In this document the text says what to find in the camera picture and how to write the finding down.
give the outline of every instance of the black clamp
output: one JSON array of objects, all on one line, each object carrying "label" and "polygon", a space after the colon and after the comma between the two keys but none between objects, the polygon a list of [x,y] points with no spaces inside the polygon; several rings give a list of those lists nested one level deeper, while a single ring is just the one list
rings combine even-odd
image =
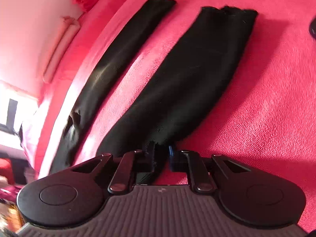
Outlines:
[{"label": "black clamp", "polygon": [[[17,205],[23,217],[46,227],[69,227],[93,217],[107,199],[132,191],[139,172],[156,167],[156,148],[127,152],[122,158],[106,153],[25,186]],[[296,224],[305,195],[294,183],[224,155],[201,158],[195,151],[173,151],[169,164],[186,172],[191,190],[211,195],[231,219],[256,228]]]}]

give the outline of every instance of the logo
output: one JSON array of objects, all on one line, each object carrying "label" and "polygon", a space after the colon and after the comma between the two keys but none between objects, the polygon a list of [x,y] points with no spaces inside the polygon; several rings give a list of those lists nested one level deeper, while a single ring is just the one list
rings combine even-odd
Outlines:
[{"label": "logo", "polygon": [[160,192],[160,193],[163,193],[163,192],[165,192],[167,189],[166,188],[163,188],[163,187],[161,187],[160,189],[158,189],[158,191]]}]

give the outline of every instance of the window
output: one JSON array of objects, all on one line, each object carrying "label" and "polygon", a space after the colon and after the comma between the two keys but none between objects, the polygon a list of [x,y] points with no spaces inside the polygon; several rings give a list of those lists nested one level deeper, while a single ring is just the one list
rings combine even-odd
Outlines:
[{"label": "window", "polygon": [[22,121],[37,109],[36,100],[0,83],[0,131],[17,134]]},{"label": "window", "polygon": [[0,131],[7,132],[9,134],[15,134],[14,131],[14,120],[16,114],[16,108],[18,102],[12,99],[9,99],[8,106],[6,109],[4,107],[7,103],[1,106],[1,113],[0,113]]}]

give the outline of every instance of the black fabric strip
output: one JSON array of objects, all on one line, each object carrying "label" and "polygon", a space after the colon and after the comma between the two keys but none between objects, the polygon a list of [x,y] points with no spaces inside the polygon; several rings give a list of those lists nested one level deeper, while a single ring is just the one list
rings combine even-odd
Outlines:
[{"label": "black fabric strip", "polygon": [[105,136],[97,155],[110,152],[121,157],[149,141],[168,145],[189,135],[231,80],[257,14],[231,7],[203,7],[138,98]]},{"label": "black fabric strip", "polygon": [[81,141],[110,89],[175,4],[175,0],[148,0],[105,51],[68,117],[50,173],[72,165]]}]

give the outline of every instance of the ridged rubber mat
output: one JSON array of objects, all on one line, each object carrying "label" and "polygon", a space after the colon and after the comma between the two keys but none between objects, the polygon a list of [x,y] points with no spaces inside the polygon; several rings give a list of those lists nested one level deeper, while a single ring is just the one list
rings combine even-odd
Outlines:
[{"label": "ridged rubber mat", "polygon": [[211,196],[189,186],[140,186],[112,196],[89,222],[71,229],[47,230],[26,224],[21,237],[303,237],[296,225],[262,230],[240,225],[218,208]]}]

